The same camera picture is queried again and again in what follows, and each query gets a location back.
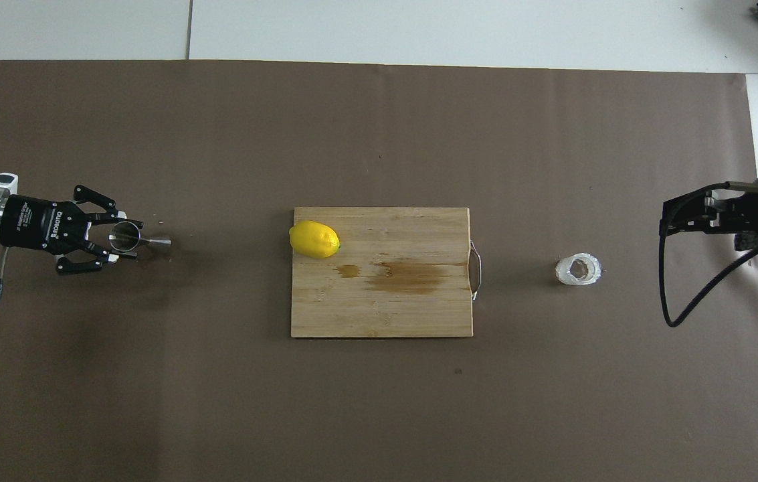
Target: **wooden cutting board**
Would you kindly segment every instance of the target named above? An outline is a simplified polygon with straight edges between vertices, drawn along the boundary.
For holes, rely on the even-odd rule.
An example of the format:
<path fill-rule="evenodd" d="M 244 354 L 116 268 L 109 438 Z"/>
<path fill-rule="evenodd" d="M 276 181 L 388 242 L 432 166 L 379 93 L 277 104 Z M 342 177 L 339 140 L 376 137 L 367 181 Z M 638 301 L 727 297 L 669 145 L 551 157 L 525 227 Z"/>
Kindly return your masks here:
<path fill-rule="evenodd" d="M 296 208 L 334 229 L 326 259 L 292 255 L 296 338 L 473 336 L 468 208 Z"/>

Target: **bamboo cutting board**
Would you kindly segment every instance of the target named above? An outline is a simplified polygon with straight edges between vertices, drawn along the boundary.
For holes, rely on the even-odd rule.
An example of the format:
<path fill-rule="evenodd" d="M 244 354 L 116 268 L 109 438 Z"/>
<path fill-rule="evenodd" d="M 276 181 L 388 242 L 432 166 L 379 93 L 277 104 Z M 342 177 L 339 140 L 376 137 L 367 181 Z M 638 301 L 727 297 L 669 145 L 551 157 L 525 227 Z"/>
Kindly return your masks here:
<path fill-rule="evenodd" d="M 292 255 L 295 338 L 473 336 L 468 208 L 296 208 L 334 229 L 326 259 Z"/>

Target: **robotiq logo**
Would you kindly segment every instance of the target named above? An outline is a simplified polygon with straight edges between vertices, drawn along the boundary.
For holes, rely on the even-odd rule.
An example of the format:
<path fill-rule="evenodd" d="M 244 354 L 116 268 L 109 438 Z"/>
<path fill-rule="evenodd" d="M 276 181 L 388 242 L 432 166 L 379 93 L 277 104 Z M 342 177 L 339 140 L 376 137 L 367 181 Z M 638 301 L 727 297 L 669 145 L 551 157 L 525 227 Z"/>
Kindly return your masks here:
<path fill-rule="evenodd" d="M 52 225 L 52 234 L 49 235 L 49 238 L 58 239 L 58 228 L 60 228 L 60 218 L 63 215 L 64 215 L 63 211 L 58 211 L 58 213 L 55 214 L 55 224 Z"/>

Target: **metal handle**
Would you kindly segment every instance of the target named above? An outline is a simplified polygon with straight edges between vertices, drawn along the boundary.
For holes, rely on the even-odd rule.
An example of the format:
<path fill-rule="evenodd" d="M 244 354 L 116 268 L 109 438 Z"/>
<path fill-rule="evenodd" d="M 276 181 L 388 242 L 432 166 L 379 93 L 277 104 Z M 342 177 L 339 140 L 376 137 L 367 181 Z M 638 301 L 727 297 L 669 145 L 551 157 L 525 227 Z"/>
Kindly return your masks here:
<path fill-rule="evenodd" d="M 483 284 L 483 259 L 480 257 L 480 253 L 477 252 L 477 247 L 474 246 L 474 241 L 471 241 L 471 254 L 477 258 L 477 286 L 471 287 L 471 301 L 477 299 L 477 292 Z"/>

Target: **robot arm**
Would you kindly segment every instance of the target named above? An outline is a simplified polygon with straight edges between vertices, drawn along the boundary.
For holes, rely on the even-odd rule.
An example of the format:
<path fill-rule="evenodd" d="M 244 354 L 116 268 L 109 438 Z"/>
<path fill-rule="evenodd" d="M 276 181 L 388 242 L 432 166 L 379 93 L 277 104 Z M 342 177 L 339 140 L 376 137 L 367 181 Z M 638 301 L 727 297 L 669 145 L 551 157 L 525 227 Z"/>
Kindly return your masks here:
<path fill-rule="evenodd" d="M 113 199 L 77 185 L 73 201 L 52 202 L 15 194 L 17 183 L 18 177 L 14 174 L 0 174 L 1 245 L 51 253 L 57 257 L 55 270 L 58 274 L 99 271 L 122 256 L 134 258 L 134 253 L 110 250 L 89 239 L 90 226 L 127 220 Z M 82 204 L 94 204 L 103 212 L 86 213 L 79 207 Z M 142 222 L 131 222 L 143 228 Z M 77 250 L 87 252 L 92 259 L 71 262 L 66 255 Z"/>
<path fill-rule="evenodd" d="M 733 190 L 745 194 L 721 199 L 718 190 Z M 712 278 L 697 293 L 675 319 L 670 319 L 664 278 L 664 254 L 666 238 L 679 232 L 704 232 L 706 234 L 735 233 L 736 251 L 747 251 Z M 725 182 L 712 184 L 664 202 L 659 226 L 659 291 L 661 309 L 667 325 L 679 326 L 685 317 L 700 303 L 713 287 L 730 272 L 747 260 L 758 255 L 758 178 L 754 183 Z"/>

